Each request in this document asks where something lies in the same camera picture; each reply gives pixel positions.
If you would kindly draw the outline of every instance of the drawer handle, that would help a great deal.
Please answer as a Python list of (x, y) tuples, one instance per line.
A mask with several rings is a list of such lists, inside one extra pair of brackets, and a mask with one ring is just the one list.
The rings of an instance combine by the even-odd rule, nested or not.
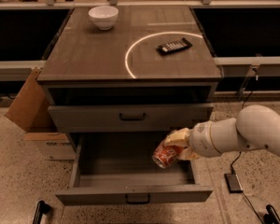
[(120, 113), (119, 118), (122, 121), (142, 121), (147, 118), (147, 114), (143, 113), (142, 116), (126, 116), (126, 115)]
[(150, 195), (147, 195), (147, 200), (146, 201), (142, 201), (142, 202), (131, 202), (129, 201), (129, 195), (126, 194), (125, 195), (125, 202), (126, 204), (131, 204), (131, 205), (143, 205), (143, 204), (149, 204), (150, 203)]

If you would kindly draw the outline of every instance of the cabinet top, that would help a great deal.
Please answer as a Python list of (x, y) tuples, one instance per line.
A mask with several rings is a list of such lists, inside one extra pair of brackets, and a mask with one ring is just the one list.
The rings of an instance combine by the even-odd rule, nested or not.
[[(90, 7), (75, 8), (38, 81), (220, 79), (188, 6), (118, 6), (113, 28), (98, 29)], [(158, 45), (185, 37), (190, 49), (162, 56)]]

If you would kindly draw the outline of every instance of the speckled floor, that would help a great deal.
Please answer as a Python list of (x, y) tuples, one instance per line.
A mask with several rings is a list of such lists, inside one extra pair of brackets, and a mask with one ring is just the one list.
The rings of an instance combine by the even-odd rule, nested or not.
[[(246, 105), (266, 105), (280, 114), (279, 98), (273, 94), (261, 101), (256, 95)], [(43, 224), (260, 223), (243, 195), (229, 194), (227, 190), (224, 174), (230, 171), (236, 152), (196, 160), (214, 187), (205, 203), (64, 207), (54, 192), (66, 188), (72, 162), (45, 161), (32, 143), (23, 142), (24, 131), (5, 117), (7, 103), (0, 104), (0, 224), (32, 223), (39, 200), (53, 207), (43, 217)], [(217, 99), (211, 119), (236, 117), (241, 106), (234, 98)], [(272, 204), (280, 216), (280, 158), (264, 150), (253, 151), (243, 153), (234, 167), (256, 211), (263, 216), (265, 206)]]

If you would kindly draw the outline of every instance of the black power adapter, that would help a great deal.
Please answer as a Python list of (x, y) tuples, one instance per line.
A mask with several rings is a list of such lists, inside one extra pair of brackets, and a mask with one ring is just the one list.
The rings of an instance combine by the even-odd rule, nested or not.
[(230, 193), (242, 193), (243, 188), (237, 174), (224, 174)]

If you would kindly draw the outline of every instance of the white curved line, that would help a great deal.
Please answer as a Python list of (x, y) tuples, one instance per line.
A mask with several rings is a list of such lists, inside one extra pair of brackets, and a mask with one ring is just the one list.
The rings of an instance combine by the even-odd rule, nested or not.
[(129, 63), (128, 63), (128, 57), (130, 55), (130, 52), (131, 50), (133, 49), (134, 46), (136, 46), (138, 43), (140, 43), (141, 41), (145, 40), (145, 39), (148, 39), (152, 36), (157, 36), (157, 35), (166, 35), (166, 34), (181, 34), (181, 35), (193, 35), (193, 36), (196, 36), (196, 37), (199, 37), (199, 38), (203, 38), (202, 35), (197, 35), (197, 34), (193, 34), (193, 33), (185, 33), (185, 32), (163, 32), (163, 33), (157, 33), (157, 34), (152, 34), (152, 35), (147, 35), (147, 36), (144, 36), (142, 38), (140, 38), (139, 40), (135, 41), (127, 50), (127, 52), (125, 53), (125, 58), (124, 58), (124, 63), (125, 63), (125, 68), (127, 69), (128, 73), (130, 74), (130, 76), (132, 78), (137, 78), (133, 72), (130, 70), (130, 67), (129, 67)]

